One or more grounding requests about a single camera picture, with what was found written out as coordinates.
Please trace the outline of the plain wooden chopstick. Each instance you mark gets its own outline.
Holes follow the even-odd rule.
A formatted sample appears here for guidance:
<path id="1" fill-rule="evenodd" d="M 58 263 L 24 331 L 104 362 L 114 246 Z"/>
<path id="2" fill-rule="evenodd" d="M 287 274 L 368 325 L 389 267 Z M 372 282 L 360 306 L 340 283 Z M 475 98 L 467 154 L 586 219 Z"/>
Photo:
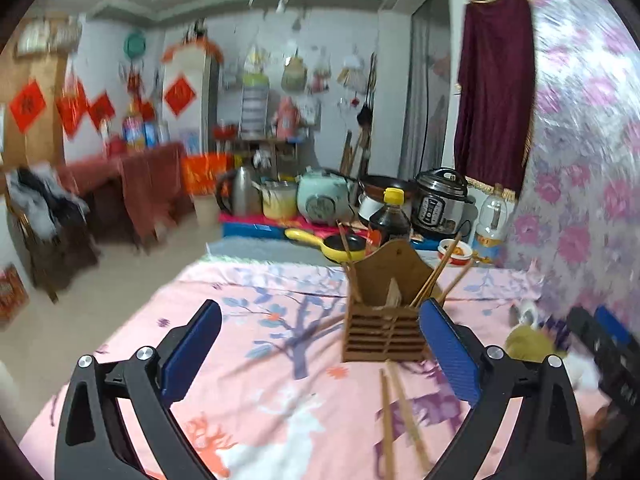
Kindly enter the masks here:
<path id="1" fill-rule="evenodd" d="M 393 416 L 390 409 L 390 385 L 384 370 L 380 370 L 382 419 L 383 419 L 383 457 L 384 479 L 395 479 L 395 457 L 393 439 Z"/>
<path id="2" fill-rule="evenodd" d="M 466 277 L 466 274 L 469 273 L 469 270 L 473 269 L 474 266 L 475 262 L 473 260 L 469 260 L 454 279 L 442 290 L 442 293 L 436 298 L 436 301 L 439 304 L 444 304 L 450 292 L 458 286 L 458 284 Z"/>
<path id="3" fill-rule="evenodd" d="M 420 430 L 414 421 L 412 404 L 406 396 L 404 385 L 402 384 L 399 376 L 397 363 L 387 360 L 385 364 L 388 374 L 390 374 L 394 390 L 398 396 L 400 414 L 405 425 L 406 433 L 411 439 L 414 450 L 416 451 L 416 457 L 423 469 L 423 473 L 428 474 L 433 468 L 433 463 L 428 457 L 426 445 L 422 439 Z"/>

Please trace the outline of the green fleece mitten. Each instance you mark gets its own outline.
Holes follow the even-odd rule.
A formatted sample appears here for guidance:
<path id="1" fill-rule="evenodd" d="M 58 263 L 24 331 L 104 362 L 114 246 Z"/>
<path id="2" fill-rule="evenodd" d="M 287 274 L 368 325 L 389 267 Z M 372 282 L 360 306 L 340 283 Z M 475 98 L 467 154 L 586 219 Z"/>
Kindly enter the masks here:
<path id="1" fill-rule="evenodd" d="M 555 348 L 543 330 L 534 330 L 528 325 L 515 326 L 506 337 L 504 350 L 512 359 L 536 363 L 544 362 L 547 356 L 555 354 L 563 361 L 575 390 L 596 391 L 599 388 L 600 372 L 594 359 L 573 347 L 568 350 Z"/>

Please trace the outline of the white ceramic spoon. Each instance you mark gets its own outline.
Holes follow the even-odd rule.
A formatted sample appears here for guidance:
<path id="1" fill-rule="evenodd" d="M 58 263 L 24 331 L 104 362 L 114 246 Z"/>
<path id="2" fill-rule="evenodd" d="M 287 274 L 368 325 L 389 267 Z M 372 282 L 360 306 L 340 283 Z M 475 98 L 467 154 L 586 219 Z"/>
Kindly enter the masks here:
<path id="1" fill-rule="evenodd" d="M 539 319 L 540 313 L 535 301 L 523 300 L 518 304 L 518 322 L 520 324 L 536 327 Z"/>

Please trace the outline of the wooden utensil holder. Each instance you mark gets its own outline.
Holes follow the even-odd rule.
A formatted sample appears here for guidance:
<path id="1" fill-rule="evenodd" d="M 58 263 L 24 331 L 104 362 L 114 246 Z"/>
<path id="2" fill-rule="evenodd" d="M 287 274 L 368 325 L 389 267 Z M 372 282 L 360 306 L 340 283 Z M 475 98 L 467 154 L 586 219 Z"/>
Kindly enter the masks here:
<path id="1" fill-rule="evenodd" d="M 345 362 L 422 362 L 431 356 L 419 327 L 418 309 L 409 304 L 430 277 L 406 240 L 392 240 L 354 263 L 363 303 L 355 301 L 348 279 L 343 328 Z"/>

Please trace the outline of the red white bowl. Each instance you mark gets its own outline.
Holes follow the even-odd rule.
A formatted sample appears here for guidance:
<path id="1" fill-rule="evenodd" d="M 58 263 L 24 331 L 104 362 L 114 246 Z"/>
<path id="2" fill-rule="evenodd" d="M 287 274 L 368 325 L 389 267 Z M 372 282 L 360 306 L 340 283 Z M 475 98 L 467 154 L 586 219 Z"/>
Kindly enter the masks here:
<path id="1" fill-rule="evenodd" d="M 445 238 L 439 242 L 437 251 L 438 258 L 442 259 L 446 256 L 446 253 L 449 250 L 449 246 L 454 242 L 453 238 Z M 465 263 L 473 259 L 473 251 L 472 248 L 466 244 L 465 242 L 460 242 L 457 244 L 456 248 L 451 252 L 448 263 L 452 266 L 464 266 Z"/>

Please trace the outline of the cooking oil bottle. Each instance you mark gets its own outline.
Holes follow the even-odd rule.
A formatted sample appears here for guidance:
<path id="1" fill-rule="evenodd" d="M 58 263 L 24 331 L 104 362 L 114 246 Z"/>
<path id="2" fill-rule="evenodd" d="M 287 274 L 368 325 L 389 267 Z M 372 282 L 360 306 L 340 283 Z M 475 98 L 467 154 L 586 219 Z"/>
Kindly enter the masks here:
<path id="1" fill-rule="evenodd" d="M 503 186 L 497 183 L 480 207 L 473 237 L 473 254 L 479 264 L 492 266 L 500 252 L 509 218 Z"/>

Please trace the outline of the black silver pressure cooker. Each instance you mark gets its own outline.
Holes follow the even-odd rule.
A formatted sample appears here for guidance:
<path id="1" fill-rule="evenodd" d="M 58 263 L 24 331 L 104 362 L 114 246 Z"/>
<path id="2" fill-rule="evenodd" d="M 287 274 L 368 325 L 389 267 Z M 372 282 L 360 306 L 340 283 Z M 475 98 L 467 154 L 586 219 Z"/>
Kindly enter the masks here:
<path id="1" fill-rule="evenodd" d="M 465 177 L 457 170 L 440 167 L 414 178 L 416 194 L 411 208 L 412 226 L 425 237 L 454 238 L 464 226 L 465 207 L 472 204 Z"/>

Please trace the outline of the dark soy sauce bottle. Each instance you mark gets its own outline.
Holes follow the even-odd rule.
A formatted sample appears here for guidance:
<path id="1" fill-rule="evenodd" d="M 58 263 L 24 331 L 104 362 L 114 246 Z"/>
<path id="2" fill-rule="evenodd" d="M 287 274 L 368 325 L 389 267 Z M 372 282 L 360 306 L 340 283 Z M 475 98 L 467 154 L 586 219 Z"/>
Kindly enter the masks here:
<path id="1" fill-rule="evenodd" d="M 384 205 L 372 214 L 368 227 L 368 243 L 376 249 L 390 240 L 408 240 L 411 222 L 402 209 L 405 193 L 401 188 L 386 188 Z"/>

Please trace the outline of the red cloth covered table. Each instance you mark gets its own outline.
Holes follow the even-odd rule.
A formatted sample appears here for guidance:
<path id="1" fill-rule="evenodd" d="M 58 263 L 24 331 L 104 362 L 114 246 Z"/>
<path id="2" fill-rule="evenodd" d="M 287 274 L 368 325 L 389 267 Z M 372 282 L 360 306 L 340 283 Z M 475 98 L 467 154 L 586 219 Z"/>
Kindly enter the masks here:
<path id="1" fill-rule="evenodd" d="M 183 146 L 170 142 L 111 158 L 89 156 L 56 171 L 62 187 L 81 198 L 96 197 L 100 188 L 116 183 L 120 197 L 115 203 L 126 212 L 131 241 L 148 249 L 157 240 L 157 228 L 172 228 L 194 214 L 193 200 L 183 188 L 183 156 Z"/>

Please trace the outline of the pile of dark clothes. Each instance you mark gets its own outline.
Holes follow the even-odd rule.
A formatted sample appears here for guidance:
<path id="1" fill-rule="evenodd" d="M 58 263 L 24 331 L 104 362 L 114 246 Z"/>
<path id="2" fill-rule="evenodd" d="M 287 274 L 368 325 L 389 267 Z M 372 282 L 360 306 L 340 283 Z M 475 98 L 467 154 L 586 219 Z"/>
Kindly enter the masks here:
<path id="1" fill-rule="evenodd" d="M 40 240 L 50 242 L 66 229 L 88 232 L 88 205 L 62 187 L 58 172 L 47 162 L 13 169 L 6 180 L 10 199 Z"/>

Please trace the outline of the steel electric kettle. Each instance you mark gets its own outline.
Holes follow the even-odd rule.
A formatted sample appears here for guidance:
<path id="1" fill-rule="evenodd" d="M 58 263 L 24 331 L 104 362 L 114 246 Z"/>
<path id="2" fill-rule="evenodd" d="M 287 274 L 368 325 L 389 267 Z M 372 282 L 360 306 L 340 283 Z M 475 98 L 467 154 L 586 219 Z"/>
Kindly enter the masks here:
<path id="1" fill-rule="evenodd" d="M 262 192 L 252 165 L 222 174 L 217 179 L 215 194 L 218 208 L 224 214 L 246 218 L 262 213 Z"/>

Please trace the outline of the brown frying pan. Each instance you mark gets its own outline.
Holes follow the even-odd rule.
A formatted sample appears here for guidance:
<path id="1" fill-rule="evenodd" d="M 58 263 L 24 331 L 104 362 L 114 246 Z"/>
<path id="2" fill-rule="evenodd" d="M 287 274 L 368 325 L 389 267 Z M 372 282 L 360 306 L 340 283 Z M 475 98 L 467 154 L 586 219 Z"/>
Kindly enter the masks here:
<path id="1" fill-rule="evenodd" d="M 386 188 L 400 188 L 404 192 L 405 200 L 410 200 L 416 192 L 416 184 L 413 181 L 380 176 L 379 174 L 367 174 L 359 180 L 359 184 L 364 194 L 378 202 L 384 200 Z"/>

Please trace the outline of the mint green rice cooker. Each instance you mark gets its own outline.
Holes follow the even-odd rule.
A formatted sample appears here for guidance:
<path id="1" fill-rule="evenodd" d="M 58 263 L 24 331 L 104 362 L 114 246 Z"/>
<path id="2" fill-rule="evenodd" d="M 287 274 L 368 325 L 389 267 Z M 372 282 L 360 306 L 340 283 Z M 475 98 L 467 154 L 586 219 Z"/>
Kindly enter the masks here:
<path id="1" fill-rule="evenodd" d="M 352 220 L 350 196 L 355 182 L 329 169 L 308 167 L 297 180 L 297 208 L 304 219 L 316 226 L 335 226 Z"/>

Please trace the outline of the stacked plastic container tower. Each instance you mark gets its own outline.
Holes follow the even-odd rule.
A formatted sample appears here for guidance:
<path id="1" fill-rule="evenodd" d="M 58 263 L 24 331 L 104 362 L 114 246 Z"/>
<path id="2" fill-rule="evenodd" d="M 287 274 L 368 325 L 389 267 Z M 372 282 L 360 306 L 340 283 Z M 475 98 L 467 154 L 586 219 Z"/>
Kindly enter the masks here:
<path id="1" fill-rule="evenodd" d="M 263 73 L 245 73 L 242 77 L 240 137 L 263 138 L 269 108 L 269 78 Z"/>

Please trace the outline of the floral plastic wall cover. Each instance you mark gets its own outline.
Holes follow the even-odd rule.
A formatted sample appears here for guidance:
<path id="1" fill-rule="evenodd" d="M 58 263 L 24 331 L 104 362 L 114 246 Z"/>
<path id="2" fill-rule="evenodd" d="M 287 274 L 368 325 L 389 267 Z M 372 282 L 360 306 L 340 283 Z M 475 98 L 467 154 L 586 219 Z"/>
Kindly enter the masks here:
<path id="1" fill-rule="evenodd" d="M 536 100 L 501 260 L 541 276 L 541 309 L 609 308 L 639 327 L 639 49 L 608 0 L 533 0 Z"/>

